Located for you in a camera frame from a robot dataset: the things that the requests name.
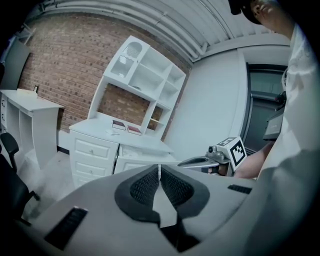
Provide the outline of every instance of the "floor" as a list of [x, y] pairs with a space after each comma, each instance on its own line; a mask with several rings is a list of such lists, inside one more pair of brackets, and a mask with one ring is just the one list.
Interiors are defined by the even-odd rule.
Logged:
[[[22, 218], [31, 224], [52, 204], [75, 190], [70, 157], [62, 152], [58, 152], [43, 170], [39, 169], [36, 156], [31, 152], [26, 155], [17, 174], [29, 191], [35, 191], [41, 198], [40, 201], [32, 198], [24, 208]], [[162, 189], [161, 183], [154, 196], [153, 210], [160, 215], [161, 228], [176, 224], [177, 212]]]
[[69, 155], [62, 152], [58, 152], [43, 170], [39, 169], [33, 155], [27, 155], [18, 175], [29, 191], [36, 192], [41, 198], [40, 201], [32, 198], [24, 208], [22, 218], [30, 223], [75, 190]]

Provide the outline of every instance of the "white wall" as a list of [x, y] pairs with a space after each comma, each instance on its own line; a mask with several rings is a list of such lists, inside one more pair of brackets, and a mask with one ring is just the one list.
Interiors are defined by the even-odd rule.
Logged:
[[196, 62], [165, 143], [177, 160], [205, 155], [209, 146], [240, 134], [246, 101], [243, 54], [231, 50]]
[[283, 45], [260, 45], [239, 48], [249, 64], [272, 64], [287, 66], [291, 50]]

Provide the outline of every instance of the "ceiling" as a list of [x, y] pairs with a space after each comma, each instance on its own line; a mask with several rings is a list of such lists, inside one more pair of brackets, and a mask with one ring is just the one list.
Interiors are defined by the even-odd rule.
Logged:
[[192, 62], [245, 46], [289, 45], [282, 35], [232, 15], [228, 0], [45, 0], [43, 12], [90, 12], [125, 20]]

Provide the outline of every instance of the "black chair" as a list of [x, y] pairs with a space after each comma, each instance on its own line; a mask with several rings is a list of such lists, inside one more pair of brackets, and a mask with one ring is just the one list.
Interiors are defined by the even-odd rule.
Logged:
[[7, 151], [11, 165], [7, 162], [3, 154], [0, 154], [0, 180], [3, 183], [2, 188], [5, 193], [4, 208], [8, 211], [8, 215], [15, 220], [20, 220], [23, 223], [30, 225], [29, 222], [21, 218], [24, 208], [27, 202], [34, 197], [37, 201], [40, 197], [34, 192], [29, 192], [26, 184], [17, 175], [17, 165], [15, 162], [15, 153], [19, 151], [18, 144], [15, 138], [9, 133], [3, 133], [0, 135], [2, 144]]

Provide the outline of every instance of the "white desk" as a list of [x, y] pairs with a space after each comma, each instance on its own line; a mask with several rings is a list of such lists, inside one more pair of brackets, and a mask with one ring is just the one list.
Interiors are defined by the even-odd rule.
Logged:
[[26, 154], [35, 154], [42, 169], [57, 152], [57, 118], [63, 106], [17, 90], [0, 90], [2, 132], [18, 143], [15, 155], [18, 168]]
[[[161, 140], [115, 129], [112, 127], [112, 120], [119, 121], [115, 117], [98, 113], [95, 118], [70, 126], [70, 164], [76, 188], [94, 179], [132, 168], [179, 163], [170, 155], [171, 148]], [[121, 121], [126, 126], [134, 126]], [[110, 135], [107, 130], [114, 130], [118, 135]], [[133, 151], [132, 154], [126, 153], [128, 150]]]
[[[119, 120], [117, 118], [98, 118], [87, 119], [70, 126], [70, 130], [77, 133], [92, 136], [97, 139], [123, 144], [127, 146], [137, 147], [144, 150], [152, 150], [158, 152], [172, 153], [173, 150], [164, 144], [161, 140], [148, 136], [136, 135], [127, 130], [120, 130], [112, 127], [112, 120]], [[110, 135], [106, 130], [114, 130], [119, 135]]]

